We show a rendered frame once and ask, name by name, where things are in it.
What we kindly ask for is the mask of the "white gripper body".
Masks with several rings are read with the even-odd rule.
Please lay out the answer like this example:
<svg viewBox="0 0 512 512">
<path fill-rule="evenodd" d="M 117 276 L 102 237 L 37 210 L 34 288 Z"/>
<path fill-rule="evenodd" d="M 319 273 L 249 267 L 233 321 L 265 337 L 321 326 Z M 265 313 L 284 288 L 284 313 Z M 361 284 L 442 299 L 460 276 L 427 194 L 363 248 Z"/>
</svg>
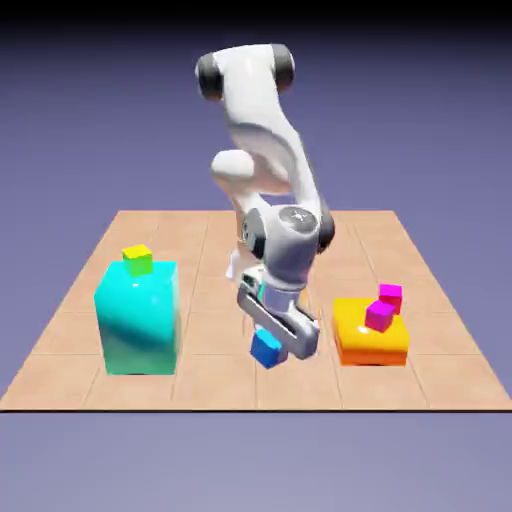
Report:
<svg viewBox="0 0 512 512">
<path fill-rule="evenodd" d="M 256 324 L 267 329 L 285 350 L 294 354 L 298 359 L 307 359 L 315 354 L 319 338 L 319 324 L 305 311 L 291 304 L 286 313 L 269 312 L 246 284 L 240 285 L 237 302 Z"/>
</svg>

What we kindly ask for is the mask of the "small blue cube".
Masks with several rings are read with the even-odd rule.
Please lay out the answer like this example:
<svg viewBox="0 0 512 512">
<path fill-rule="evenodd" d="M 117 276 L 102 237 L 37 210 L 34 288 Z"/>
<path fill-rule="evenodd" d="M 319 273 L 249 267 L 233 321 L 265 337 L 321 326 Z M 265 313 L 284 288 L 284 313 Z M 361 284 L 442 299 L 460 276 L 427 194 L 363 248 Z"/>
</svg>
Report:
<svg viewBox="0 0 512 512">
<path fill-rule="evenodd" d="M 250 354 L 266 369 L 283 363 L 288 357 L 281 342 L 264 328 L 254 331 Z"/>
</svg>

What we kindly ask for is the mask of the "small magenta cube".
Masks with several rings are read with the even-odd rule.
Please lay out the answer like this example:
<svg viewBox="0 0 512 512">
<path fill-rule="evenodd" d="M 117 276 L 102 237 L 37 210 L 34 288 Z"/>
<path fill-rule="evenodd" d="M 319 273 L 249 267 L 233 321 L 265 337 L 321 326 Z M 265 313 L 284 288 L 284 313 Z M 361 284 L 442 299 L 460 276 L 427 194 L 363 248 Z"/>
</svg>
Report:
<svg viewBox="0 0 512 512">
<path fill-rule="evenodd" d="M 366 308 L 365 326 L 383 333 L 393 322 L 396 307 L 394 304 L 376 300 Z"/>
<path fill-rule="evenodd" d="M 394 307 L 394 314 L 399 315 L 402 306 L 402 286 L 398 284 L 379 284 L 379 300 Z"/>
</svg>

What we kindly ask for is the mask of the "small yellow-green cube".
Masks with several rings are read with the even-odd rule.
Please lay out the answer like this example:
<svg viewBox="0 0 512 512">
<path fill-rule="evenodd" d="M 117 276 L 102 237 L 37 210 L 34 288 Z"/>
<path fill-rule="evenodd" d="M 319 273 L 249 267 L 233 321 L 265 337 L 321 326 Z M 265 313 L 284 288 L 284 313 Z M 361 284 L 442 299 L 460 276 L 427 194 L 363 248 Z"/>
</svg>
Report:
<svg viewBox="0 0 512 512">
<path fill-rule="evenodd" d="M 152 251 L 145 244 L 124 248 L 122 257 L 124 266 L 131 277 L 139 277 L 152 272 Z"/>
</svg>

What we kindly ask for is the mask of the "large orange box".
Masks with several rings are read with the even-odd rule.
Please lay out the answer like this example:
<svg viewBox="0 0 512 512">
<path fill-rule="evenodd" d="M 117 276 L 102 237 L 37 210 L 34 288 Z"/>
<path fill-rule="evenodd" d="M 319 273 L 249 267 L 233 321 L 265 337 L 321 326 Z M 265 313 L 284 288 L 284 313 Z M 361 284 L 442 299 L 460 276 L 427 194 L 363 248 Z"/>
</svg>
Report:
<svg viewBox="0 0 512 512">
<path fill-rule="evenodd" d="M 395 315 L 383 333 L 365 326 L 366 308 L 371 298 L 336 298 L 332 326 L 342 365 L 404 366 L 409 333 L 400 315 Z"/>
</svg>

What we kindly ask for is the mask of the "large cyan box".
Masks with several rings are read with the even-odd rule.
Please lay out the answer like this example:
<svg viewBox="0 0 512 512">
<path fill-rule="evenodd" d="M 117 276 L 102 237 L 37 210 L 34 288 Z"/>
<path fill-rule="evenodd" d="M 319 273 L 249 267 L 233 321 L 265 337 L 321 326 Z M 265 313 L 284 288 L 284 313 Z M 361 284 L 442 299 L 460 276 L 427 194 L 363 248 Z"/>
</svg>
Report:
<svg viewBox="0 0 512 512">
<path fill-rule="evenodd" d="M 175 373 L 182 337 L 176 262 L 156 261 L 151 273 L 138 277 L 113 262 L 94 302 L 109 375 Z"/>
</svg>

